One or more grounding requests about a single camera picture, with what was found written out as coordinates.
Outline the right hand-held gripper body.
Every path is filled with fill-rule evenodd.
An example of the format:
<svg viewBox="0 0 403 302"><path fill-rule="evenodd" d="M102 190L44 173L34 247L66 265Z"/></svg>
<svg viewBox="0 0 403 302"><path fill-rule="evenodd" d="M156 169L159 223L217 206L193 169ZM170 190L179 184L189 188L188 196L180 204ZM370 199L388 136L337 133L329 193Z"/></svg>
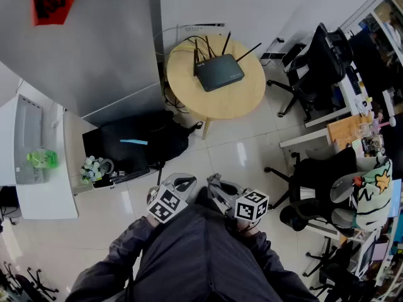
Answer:
<svg viewBox="0 0 403 302"><path fill-rule="evenodd" d="M230 202L227 216L255 223L268 211L270 197L257 189L248 190Z"/></svg>

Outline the black router with antennas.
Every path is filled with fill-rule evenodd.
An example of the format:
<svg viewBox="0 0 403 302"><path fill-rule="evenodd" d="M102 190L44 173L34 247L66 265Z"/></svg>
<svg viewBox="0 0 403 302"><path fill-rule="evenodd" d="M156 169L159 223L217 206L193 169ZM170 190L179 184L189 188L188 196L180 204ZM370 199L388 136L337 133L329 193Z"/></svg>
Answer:
<svg viewBox="0 0 403 302"><path fill-rule="evenodd" d="M239 61L261 45L261 43L257 44L245 54L235 59L232 54L224 54L230 36L231 32L228 33L222 53L219 56L215 55L214 51L210 47L208 37L206 36L205 43L207 45L209 58L204 59L203 61L199 60L198 44L197 39L195 39L195 49L193 54L193 76L198 78L202 88L206 92L211 92L237 81L241 81L245 74L239 65Z"/></svg>

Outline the person's left forearm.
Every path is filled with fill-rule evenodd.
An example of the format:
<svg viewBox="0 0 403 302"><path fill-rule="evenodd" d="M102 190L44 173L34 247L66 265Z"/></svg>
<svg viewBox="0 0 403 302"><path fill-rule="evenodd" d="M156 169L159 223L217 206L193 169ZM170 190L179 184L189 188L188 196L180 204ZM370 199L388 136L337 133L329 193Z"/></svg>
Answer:
<svg viewBox="0 0 403 302"><path fill-rule="evenodd" d="M82 271L65 302L129 302L133 266L159 222L151 215L135 220L115 239L104 260Z"/></svg>

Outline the person's right forearm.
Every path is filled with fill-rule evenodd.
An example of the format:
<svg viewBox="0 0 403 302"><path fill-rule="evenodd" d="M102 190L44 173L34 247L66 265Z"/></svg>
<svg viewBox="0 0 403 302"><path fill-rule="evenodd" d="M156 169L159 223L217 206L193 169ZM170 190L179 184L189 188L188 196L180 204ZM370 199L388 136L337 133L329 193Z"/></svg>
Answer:
<svg viewBox="0 0 403 302"><path fill-rule="evenodd" d="M264 232L244 220L237 220L237 229L241 241L251 251L266 280L282 302L319 302L296 273L284 269Z"/></svg>

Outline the black backpack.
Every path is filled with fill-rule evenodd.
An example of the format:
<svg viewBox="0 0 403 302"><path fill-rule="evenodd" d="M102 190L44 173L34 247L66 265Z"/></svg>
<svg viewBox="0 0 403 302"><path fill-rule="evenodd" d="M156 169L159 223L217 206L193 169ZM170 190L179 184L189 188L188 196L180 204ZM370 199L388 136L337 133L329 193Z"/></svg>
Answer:
<svg viewBox="0 0 403 302"><path fill-rule="evenodd" d="M174 121L174 113L168 110L130 116L105 125L113 124L137 128L144 140L126 142L145 145L149 167L157 171L161 171L167 161L180 156L188 148L189 136L203 126L200 121L190 127L182 126Z"/></svg>

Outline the person in grey jacket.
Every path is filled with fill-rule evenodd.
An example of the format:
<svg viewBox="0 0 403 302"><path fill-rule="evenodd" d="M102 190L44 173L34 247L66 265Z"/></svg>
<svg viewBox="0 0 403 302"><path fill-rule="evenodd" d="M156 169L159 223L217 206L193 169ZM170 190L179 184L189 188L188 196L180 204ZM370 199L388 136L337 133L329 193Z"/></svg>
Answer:
<svg viewBox="0 0 403 302"><path fill-rule="evenodd" d="M143 252L133 302L282 302L219 213L203 187L194 205L157 231Z"/></svg>

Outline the black office chair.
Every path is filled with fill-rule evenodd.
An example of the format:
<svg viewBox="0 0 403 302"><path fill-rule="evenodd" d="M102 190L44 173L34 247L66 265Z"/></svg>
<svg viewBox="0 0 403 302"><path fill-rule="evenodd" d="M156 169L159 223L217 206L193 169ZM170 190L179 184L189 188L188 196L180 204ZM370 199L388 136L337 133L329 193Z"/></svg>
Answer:
<svg viewBox="0 0 403 302"><path fill-rule="evenodd" d="M371 302L375 281L365 280L364 274L372 261L374 243L374 238L368 238L363 243L352 240L337 247L326 237L323 253L305 254L319 261L311 271L302 274L310 277L319 273L319 285L309 289L318 291L318 296L326 293L324 302Z"/></svg>
<svg viewBox="0 0 403 302"><path fill-rule="evenodd" d="M348 147L326 160L300 160L297 152L292 157L296 158L292 176L264 168L265 173L272 172L288 183L287 192L275 204L270 204L269 209L289 199L290 204L280 212L280 221L296 232L303 230L310 220L323 218L345 237L352 236L351 226L342 227L332 220L337 204L331 201L331 190L338 179L357 172L355 151Z"/></svg>
<svg viewBox="0 0 403 302"><path fill-rule="evenodd" d="M296 102L302 106L306 123L312 119L310 112L313 110L337 108L332 101L332 86L345 78L352 61L353 50L342 29L328 31L323 23L319 23L308 50L290 62L286 71L290 84L270 79L266 82L292 94L292 100L277 117L284 117Z"/></svg>

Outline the small flower bouquet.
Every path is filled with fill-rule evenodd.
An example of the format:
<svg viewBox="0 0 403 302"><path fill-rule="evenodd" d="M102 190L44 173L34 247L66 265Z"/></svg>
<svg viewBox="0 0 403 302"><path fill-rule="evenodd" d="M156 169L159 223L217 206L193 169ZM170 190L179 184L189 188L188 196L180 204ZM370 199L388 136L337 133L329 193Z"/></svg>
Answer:
<svg viewBox="0 0 403 302"><path fill-rule="evenodd" d="M103 158L95 158L94 156L86 157L84 165L79 169L81 182L84 185L100 181L104 176L104 172L101 172L101 163Z"/></svg>

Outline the grey mesh office chair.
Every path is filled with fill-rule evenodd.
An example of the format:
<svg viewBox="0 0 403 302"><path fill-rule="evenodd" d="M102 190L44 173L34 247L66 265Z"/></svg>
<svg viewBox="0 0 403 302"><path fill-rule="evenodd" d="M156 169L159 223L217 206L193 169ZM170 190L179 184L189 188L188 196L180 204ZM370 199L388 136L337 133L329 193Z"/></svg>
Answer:
<svg viewBox="0 0 403 302"><path fill-rule="evenodd" d="M359 229L356 223L358 191L361 177L365 174L364 171L348 174L339 178L331 187L331 223L347 238L353 237L355 230Z"/></svg>

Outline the beige side table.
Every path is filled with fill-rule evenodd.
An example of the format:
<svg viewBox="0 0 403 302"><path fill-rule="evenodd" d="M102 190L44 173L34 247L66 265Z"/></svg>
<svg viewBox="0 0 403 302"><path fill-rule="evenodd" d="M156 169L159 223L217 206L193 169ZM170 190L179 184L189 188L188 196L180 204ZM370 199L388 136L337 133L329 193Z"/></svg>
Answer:
<svg viewBox="0 0 403 302"><path fill-rule="evenodd" d="M96 127L84 121L70 111L66 111L63 116L64 137L65 137L65 157L69 180L74 196L81 193L109 194L114 192L114 186L94 188L92 184L84 185L81 182L80 168L86 160L86 153L82 135L94 130Z"/></svg>

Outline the green plastic bottle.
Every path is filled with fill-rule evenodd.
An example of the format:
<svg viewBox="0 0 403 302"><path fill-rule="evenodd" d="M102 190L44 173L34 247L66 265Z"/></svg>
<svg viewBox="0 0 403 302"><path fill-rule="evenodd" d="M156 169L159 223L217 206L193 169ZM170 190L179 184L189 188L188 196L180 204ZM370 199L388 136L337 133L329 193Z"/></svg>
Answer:
<svg viewBox="0 0 403 302"><path fill-rule="evenodd" d="M37 169L55 169L59 164L57 152L43 148L28 153L26 159Z"/></svg>

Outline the black chair base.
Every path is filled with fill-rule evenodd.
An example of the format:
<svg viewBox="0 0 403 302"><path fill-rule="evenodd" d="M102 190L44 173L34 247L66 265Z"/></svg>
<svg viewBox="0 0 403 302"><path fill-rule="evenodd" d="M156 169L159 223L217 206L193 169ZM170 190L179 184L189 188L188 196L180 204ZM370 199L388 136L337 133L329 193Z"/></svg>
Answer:
<svg viewBox="0 0 403 302"><path fill-rule="evenodd" d="M33 272L33 269L31 267L28 267L26 271L31 277L31 284L34 286L34 288L50 302L56 302L56 294L59 293L59 290L48 288L46 287L46 285L43 284L43 282L41 281L42 270L37 269L35 272Z"/></svg>
<svg viewBox="0 0 403 302"><path fill-rule="evenodd" d="M11 264L6 261L0 262L0 285L15 296L23 295L23 289L11 271Z"/></svg>

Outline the black monitor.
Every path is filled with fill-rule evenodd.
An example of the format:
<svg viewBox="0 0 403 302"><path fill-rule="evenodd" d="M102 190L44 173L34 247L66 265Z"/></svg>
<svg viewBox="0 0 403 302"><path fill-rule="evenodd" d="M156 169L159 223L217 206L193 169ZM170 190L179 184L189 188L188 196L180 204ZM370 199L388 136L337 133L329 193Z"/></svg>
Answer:
<svg viewBox="0 0 403 302"><path fill-rule="evenodd" d="M403 65L388 45L385 35L364 28L349 39L356 65L368 95L373 98L375 111L387 114L383 92L388 89L400 91L403 101Z"/></svg>

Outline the white storage shelf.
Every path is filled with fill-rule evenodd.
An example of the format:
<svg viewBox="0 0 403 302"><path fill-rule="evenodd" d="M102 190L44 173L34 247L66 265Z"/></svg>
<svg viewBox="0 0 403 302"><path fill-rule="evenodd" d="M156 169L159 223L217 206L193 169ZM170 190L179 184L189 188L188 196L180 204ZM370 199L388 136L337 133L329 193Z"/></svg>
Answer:
<svg viewBox="0 0 403 302"><path fill-rule="evenodd" d="M367 0L342 25L348 38L367 29L381 32L386 39L385 53L403 65L403 0Z"/></svg>

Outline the white frame desk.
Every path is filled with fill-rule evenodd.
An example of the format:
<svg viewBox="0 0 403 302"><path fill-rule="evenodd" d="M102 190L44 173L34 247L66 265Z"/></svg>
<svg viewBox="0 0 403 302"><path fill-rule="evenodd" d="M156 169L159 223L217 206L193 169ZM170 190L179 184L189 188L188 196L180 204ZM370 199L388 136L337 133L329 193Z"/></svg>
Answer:
<svg viewBox="0 0 403 302"><path fill-rule="evenodd" d="M331 120L338 119L343 115L358 116L361 121L363 121L364 116L367 116L369 117L369 119L367 119L368 122L371 122L371 119L374 119L375 115L371 104L372 99L368 95L364 83L361 81L361 76L356 69L355 63L352 62L351 65L353 66L353 69L355 70L356 75L359 78L358 87L360 88L360 94L355 93L353 84L351 83L348 76L346 76L341 82L338 83L346 106L328 115L324 115L320 118L309 121L305 124L306 128L311 128L321 123L326 123L328 125ZM279 146L280 148L290 147L323 137L326 137L328 144L332 143L331 137L329 136L328 128L325 127L306 135L280 142Z"/></svg>

